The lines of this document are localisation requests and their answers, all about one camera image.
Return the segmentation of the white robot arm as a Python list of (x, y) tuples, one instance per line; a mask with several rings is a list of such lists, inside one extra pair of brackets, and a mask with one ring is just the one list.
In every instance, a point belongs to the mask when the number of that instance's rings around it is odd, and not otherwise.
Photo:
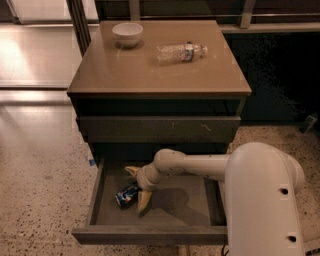
[(304, 172), (297, 160), (273, 146), (250, 142), (229, 155), (162, 149), (150, 164), (126, 170), (141, 188), (139, 212), (171, 176), (187, 172), (222, 182), (229, 256), (305, 256), (295, 197)]

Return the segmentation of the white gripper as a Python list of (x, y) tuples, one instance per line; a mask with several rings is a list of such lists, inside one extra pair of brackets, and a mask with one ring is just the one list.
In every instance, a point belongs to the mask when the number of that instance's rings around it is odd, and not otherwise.
[(165, 174), (161, 174), (154, 164), (148, 164), (143, 167), (126, 166), (125, 170), (136, 180), (142, 191), (138, 192), (138, 213), (142, 214), (148, 207), (152, 198), (152, 190), (163, 180)]

